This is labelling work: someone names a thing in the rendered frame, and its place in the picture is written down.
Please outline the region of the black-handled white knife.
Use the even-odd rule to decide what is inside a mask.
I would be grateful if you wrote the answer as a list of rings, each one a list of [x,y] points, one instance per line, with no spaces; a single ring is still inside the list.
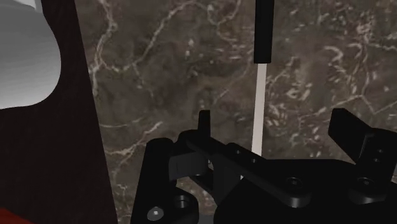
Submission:
[[[251,164],[263,160],[263,130],[267,67],[272,61],[275,0],[254,0],[253,49],[249,66],[255,69],[253,129],[251,139]]]

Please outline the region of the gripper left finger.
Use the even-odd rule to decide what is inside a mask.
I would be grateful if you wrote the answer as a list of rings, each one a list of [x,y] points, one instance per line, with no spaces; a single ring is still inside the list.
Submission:
[[[270,224],[272,215],[307,206],[307,178],[278,168],[238,144],[211,137],[211,114],[202,110],[198,127],[150,140],[137,186],[130,224]],[[205,190],[217,208],[199,212],[195,196],[176,186],[188,177]]]

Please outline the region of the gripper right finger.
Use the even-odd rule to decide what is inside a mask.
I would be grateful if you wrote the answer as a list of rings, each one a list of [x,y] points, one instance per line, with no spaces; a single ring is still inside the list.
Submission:
[[[386,200],[397,166],[397,132],[373,128],[348,110],[335,108],[328,135],[354,162],[349,199],[355,204]]]

